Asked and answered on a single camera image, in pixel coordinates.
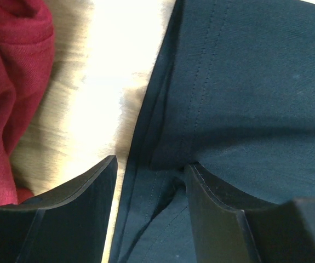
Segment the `red fabric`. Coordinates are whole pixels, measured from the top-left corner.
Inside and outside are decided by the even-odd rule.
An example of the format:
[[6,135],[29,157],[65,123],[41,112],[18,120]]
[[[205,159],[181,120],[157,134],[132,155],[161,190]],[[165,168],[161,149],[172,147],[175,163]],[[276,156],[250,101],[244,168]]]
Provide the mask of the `red fabric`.
[[9,157],[44,94],[54,53],[52,18],[41,0],[0,0],[0,205],[32,196],[16,189]]

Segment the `clothing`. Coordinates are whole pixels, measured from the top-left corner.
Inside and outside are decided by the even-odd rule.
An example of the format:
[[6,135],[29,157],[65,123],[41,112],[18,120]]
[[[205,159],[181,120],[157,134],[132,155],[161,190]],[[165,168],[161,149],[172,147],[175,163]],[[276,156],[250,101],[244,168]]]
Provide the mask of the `clothing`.
[[0,0],[0,205],[33,195],[16,190],[9,157],[44,94],[54,53],[51,13],[41,0]]
[[191,230],[178,228],[190,221],[161,247],[141,241],[163,235],[155,220],[170,205],[187,209],[182,168],[196,161],[267,201],[315,197],[315,5],[176,2],[136,124],[113,262],[177,262],[175,251],[196,261]]

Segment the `wood grain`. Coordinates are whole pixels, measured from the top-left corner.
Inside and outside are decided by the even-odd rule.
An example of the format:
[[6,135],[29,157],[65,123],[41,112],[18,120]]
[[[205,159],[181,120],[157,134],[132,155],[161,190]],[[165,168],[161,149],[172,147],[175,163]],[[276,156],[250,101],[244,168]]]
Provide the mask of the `wood grain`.
[[35,194],[117,155],[108,262],[131,138],[174,0],[45,0],[56,28],[48,90],[12,155]]

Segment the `wooden table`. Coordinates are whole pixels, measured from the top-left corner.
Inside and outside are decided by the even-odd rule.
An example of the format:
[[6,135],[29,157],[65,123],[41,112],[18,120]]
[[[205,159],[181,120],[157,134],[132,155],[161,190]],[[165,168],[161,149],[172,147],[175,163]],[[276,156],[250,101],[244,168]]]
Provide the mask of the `wooden table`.
[[174,0],[45,1],[56,58],[47,93],[13,153],[14,174],[39,194],[117,155],[108,262],[135,122]]

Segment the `blue fabric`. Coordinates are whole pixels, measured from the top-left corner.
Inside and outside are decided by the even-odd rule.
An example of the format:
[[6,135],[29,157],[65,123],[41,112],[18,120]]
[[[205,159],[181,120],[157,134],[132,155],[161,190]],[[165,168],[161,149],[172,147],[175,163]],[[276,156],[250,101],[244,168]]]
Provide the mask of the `blue fabric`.
[[[190,221],[175,219],[188,213],[180,169],[194,161],[268,201],[315,197],[315,5],[176,1],[133,137],[112,262],[195,262]],[[166,237],[170,224],[180,229]]]

